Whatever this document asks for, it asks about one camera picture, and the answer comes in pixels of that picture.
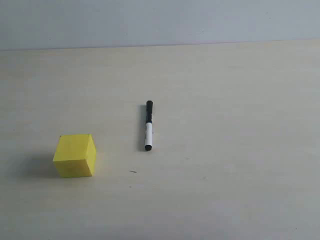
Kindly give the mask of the black and white marker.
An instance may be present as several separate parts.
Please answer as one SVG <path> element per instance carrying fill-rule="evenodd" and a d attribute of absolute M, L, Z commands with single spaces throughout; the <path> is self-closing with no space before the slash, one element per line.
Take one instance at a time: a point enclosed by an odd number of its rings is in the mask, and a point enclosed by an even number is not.
<path fill-rule="evenodd" d="M 153 147 L 152 114 L 153 114 L 153 102 L 151 100 L 148 100 L 146 102 L 146 121 L 145 121 L 145 138 L 144 138 L 144 148 L 146 151 L 151 151 Z"/>

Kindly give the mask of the yellow foam cube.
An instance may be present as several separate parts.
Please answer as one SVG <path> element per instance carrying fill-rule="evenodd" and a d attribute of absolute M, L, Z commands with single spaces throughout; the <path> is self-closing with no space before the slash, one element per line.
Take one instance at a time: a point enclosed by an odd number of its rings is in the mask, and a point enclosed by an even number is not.
<path fill-rule="evenodd" d="M 96 156 L 91 134 L 61 135 L 52 162 L 62 178 L 92 177 Z"/>

